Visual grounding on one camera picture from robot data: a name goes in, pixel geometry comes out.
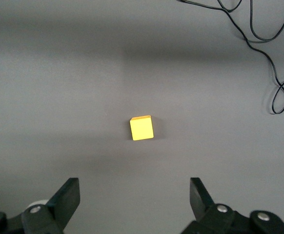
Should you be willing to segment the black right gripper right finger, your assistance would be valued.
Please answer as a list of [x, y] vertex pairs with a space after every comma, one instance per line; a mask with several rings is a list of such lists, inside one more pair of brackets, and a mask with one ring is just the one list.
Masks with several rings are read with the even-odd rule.
[[183, 234], [284, 234], [283, 220], [272, 212], [255, 210], [246, 217], [215, 203], [198, 177], [190, 179], [189, 200], [195, 220]]

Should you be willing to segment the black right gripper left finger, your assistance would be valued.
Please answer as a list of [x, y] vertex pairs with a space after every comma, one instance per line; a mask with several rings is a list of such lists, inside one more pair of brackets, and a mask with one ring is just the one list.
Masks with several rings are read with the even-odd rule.
[[0, 234], [62, 234], [80, 204], [78, 178], [69, 178], [46, 202], [35, 202], [19, 215], [0, 212]]

